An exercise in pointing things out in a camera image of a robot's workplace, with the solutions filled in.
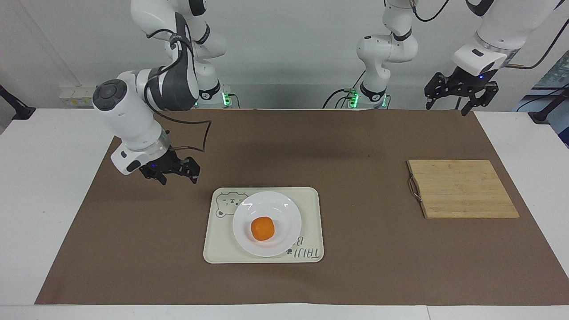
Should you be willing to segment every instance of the green led light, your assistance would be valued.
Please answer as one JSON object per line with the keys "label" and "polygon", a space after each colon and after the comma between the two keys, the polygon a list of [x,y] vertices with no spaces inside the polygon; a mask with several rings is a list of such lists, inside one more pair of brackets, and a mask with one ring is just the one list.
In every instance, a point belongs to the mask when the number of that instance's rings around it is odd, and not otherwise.
{"label": "green led light", "polygon": [[222,94],[223,94],[223,104],[225,106],[229,106],[231,104],[231,99],[227,97],[225,92],[223,92]]}
{"label": "green led light", "polygon": [[391,96],[386,95],[383,103],[381,104],[381,109],[389,109],[389,104],[391,104]]}
{"label": "green led light", "polygon": [[350,101],[350,108],[357,108],[357,102],[360,99],[360,95],[358,95],[357,93],[354,93],[354,96],[352,97],[352,101]]}

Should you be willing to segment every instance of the power outlet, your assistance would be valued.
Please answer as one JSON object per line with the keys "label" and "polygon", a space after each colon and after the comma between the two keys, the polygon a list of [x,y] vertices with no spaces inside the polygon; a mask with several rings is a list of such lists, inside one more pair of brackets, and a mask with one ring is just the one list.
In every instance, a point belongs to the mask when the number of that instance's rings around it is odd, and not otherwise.
{"label": "power outlet", "polygon": [[93,87],[61,88],[59,99],[66,106],[91,107],[93,106]]}

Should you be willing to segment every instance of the metal handle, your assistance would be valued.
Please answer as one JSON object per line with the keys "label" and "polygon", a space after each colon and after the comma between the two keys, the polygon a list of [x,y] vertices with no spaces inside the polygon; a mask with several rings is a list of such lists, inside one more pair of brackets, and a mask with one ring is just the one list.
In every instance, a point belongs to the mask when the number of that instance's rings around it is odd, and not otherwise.
{"label": "metal handle", "polygon": [[411,190],[411,193],[413,194],[415,199],[417,199],[418,202],[423,202],[423,199],[421,199],[420,195],[418,195],[419,191],[416,191],[418,189],[417,186],[415,185],[415,180],[413,180],[413,174],[411,174],[408,183],[409,183],[409,190]]}

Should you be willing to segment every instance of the brown paper mat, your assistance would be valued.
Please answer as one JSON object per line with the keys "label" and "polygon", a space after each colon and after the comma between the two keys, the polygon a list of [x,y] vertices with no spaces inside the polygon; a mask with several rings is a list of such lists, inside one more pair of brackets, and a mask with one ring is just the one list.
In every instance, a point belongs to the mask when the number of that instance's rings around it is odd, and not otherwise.
{"label": "brown paper mat", "polygon": [[[473,114],[193,110],[212,119],[198,185],[122,176],[105,157],[38,304],[568,305],[569,281]],[[161,121],[175,146],[202,128]],[[112,152],[117,147],[114,141]],[[488,159],[520,218],[426,220],[409,159]],[[211,265],[219,187],[313,187],[317,264]]]}

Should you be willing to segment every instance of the black stand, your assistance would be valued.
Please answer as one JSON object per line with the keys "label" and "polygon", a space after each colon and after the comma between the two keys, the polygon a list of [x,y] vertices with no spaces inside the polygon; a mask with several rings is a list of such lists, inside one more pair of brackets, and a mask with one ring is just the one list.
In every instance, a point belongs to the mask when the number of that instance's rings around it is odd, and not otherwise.
{"label": "black stand", "polygon": [[547,116],[555,110],[565,99],[569,98],[569,88],[565,89],[555,100],[539,112],[528,112],[530,118],[538,125],[548,125]]}
{"label": "black stand", "polygon": [[35,108],[27,106],[25,103],[21,102],[20,99],[16,98],[3,86],[0,85],[0,97],[3,97],[14,110],[16,110],[16,115],[12,120],[28,120],[32,114],[34,114]]}

